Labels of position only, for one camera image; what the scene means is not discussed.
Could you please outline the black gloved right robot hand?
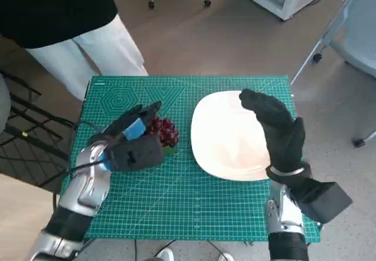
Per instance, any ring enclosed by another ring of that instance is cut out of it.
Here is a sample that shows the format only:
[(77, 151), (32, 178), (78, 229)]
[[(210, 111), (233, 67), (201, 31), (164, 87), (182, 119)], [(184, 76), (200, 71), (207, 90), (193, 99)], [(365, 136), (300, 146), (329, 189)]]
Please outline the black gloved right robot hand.
[(244, 89), (239, 98), (263, 127), (271, 166), (283, 173), (299, 169), (306, 139), (303, 119), (293, 119), (285, 104), (261, 92)]

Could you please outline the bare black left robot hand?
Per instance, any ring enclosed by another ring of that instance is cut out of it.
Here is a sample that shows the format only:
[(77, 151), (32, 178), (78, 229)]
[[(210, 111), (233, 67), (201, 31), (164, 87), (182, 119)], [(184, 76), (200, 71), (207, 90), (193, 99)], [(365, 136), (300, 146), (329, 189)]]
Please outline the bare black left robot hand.
[(149, 106), (138, 104), (114, 120), (101, 134), (101, 140), (126, 139), (127, 141), (140, 138), (156, 118), (162, 105), (161, 101)]

